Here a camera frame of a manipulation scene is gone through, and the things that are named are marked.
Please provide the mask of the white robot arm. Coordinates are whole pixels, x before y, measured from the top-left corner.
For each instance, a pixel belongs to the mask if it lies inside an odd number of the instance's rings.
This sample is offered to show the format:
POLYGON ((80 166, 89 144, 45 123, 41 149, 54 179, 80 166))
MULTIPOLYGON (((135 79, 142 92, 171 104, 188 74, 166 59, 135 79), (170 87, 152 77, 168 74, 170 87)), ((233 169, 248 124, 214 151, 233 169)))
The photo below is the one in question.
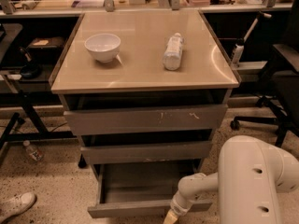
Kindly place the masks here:
POLYGON ((251 136, 234 136, 221 148, 216 173, 179 180, 164 224, 186 215, 206 191, 218 193, 220 224, 282 224, 278 194, 298 187, 299 161, 291 153, 251 136))

